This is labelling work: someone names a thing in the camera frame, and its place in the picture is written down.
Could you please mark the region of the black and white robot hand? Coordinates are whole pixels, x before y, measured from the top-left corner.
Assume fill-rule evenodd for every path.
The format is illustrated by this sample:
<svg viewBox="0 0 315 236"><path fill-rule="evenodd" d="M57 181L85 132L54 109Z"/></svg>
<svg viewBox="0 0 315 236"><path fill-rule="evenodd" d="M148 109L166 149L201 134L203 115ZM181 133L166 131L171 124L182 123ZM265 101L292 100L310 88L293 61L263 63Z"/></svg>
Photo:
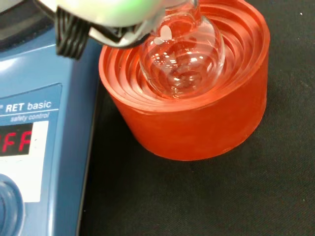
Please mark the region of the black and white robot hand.
<svg viewBox="0 0 315 236"><path fill-rule="evenodd" d="M80 59L89 38L129 49L141 45L165 16L163 0L36 0L55 27L56 54Z"/></svg>

